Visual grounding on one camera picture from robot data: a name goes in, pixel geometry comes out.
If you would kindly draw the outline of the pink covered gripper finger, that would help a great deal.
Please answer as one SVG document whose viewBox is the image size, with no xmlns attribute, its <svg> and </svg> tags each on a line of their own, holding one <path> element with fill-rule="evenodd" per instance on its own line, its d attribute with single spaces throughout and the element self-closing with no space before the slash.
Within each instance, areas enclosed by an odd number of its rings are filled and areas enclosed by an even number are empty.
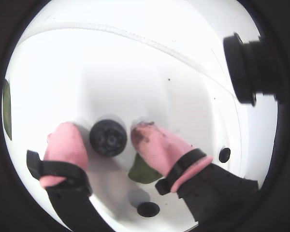
<svg viewBox="0 0 290 232">
<path fill-rule="evenodd" d="M 259 190 L 258 182 L 215 165 L 212 157 L 153 122 L 131 130 L 131 142 L 145 162 L 163 178 L 160 195 L 176 193 L 196 222 L 210 222 L 239 211 Z"/>
<path fill-rule="evenodd" d="M 47 137 L 43 159 L 27 151 L 27 168 L 46 190 L 55 212 L 73 232 L 119 232 L 123 227 L 103 208 L 98 196 L 106 188 L 114 167 L 94 150 L 87 151 L 82 135 L 73 123 L 61 123 Z"/>
</svg>

